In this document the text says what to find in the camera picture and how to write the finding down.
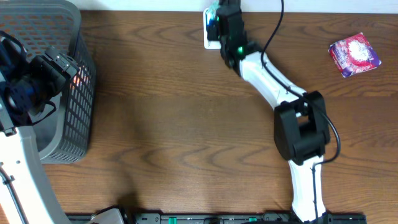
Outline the purple pink snack packet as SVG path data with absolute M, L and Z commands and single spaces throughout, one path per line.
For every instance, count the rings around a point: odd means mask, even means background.
M 328 53 L 344 78 L 373 70 L 382 64 L 362 32 L 331 44 Z

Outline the green snack packet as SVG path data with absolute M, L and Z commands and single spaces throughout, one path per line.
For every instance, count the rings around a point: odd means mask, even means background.
M 216 17 L 216 11 L 219 8 L 220 1 L 213 1 L 205 12 L 206 25 L 209 26 Z

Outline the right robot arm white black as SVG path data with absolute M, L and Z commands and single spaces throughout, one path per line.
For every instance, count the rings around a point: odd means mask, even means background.
M 289 163 L 294 199 L 301 223 L 319 222 L 326 213 L 320 168 L 330 132 L 322 95 L 294 85 L 248 39 L 239 1 L 218 1 L 209 27 L 215 29 L 226 66 L 251 84 L 274 111 L 274 142 Z

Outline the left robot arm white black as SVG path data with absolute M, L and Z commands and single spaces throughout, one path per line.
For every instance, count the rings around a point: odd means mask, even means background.
M 40 161 L 30 111 L 53 105 L 80 68 L 49 46 L 27 61 L 15 37 L 1 32 L 1 207 L 9 223 L 71 223 Z

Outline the white barcode scanner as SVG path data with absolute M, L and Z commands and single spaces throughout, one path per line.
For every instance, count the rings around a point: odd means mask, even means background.
M 221 44 L 219 41 L 216 40 L 208 40 L 207 35 L 207 25 L 208 22 L 210 21 L 208 19 L 208 16 L 210 14 L 208 13 L 208 8 L 205 8 L 205 10 L 203 11 L 203 45 L 207 50 L 219 50 L 221 48 Z

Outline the orange snack packet in basket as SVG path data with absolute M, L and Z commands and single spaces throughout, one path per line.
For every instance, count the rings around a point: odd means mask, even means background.
M 73 77 L 71 89 L 74 90 L 80 85 L 86 82 L 86 68 L 84 66 L 80 67 L 80 70 L 77 75 Z

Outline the grey plastic mesh basket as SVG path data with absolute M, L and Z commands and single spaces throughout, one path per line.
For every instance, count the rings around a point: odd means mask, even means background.
M 90 140 L 95 99 L 96 67 L 80 31 L 81 14 L 69 1 L 1 1 L 1 30 L 15 37 L 27 51 L 26 59 L 54 46 L 86 68 L 86 82 L 68 87 L 32 117 L 40 160 L 70 164 L 84 158 Z

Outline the black mounting rail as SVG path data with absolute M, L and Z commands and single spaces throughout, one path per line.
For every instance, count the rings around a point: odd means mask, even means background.
M 110 211 L 108 215 L 69 215 L 71 223 L 86 224 L 240 224 L 240 223 L 275 223 L 289 224 L 301 221 L 291 213 L 268 212 L 250 215 L 166 215 L 159 213 L 137 213 L 117 215 Z

